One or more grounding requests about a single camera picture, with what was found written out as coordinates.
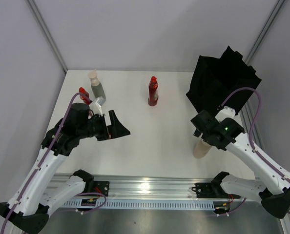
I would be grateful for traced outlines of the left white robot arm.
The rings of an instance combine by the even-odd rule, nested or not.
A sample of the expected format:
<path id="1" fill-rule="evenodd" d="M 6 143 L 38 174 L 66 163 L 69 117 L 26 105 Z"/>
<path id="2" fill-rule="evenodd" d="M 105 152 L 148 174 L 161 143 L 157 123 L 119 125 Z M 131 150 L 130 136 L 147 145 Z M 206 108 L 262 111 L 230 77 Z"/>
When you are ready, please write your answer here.
<path id="1" fill-rule="evenodd" d="M 96 190 L 94 176 L 84 170 L 74 172 L 55 191 L 44 193 L 57 169 L 82 139 L 95 137 L 97 141 L 105 141 L 130 135 L 113 110 L 109 111 L 110 125 L 106 124 L 104 115 L 91 117 L 90 112 L 88 105 L 73 103 L 68 106 L 64 118 L 46 133 L 27 178 L 9 201 L 0 203 L 0 216 L 5 222 L 11 222 L 27 234 L 38 234 L 51 215 L 72 197 L 106 197 Z"/>

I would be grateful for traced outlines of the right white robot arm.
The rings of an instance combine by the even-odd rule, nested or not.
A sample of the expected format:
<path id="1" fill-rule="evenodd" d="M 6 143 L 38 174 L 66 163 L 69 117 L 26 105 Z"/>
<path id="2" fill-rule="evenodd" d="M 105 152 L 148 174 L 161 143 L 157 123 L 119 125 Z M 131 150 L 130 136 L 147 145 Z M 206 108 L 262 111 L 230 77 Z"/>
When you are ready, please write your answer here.
<path id="1" fill-rule="evenodd" d="M 219 150 L 229 151 L 243 161 L 258 179 L 248 180 L 220 172 L 211 181 L 216 197 L 238 195 L 256 201 L 272 216 L 282 219 L 290 211 L 290 172 L 256 144 L 251 144 L 245 129 L 234 120 L 235 111 L 225 107 L 216 117 L 206 110 L 192 120 L 195 136 Z"/>

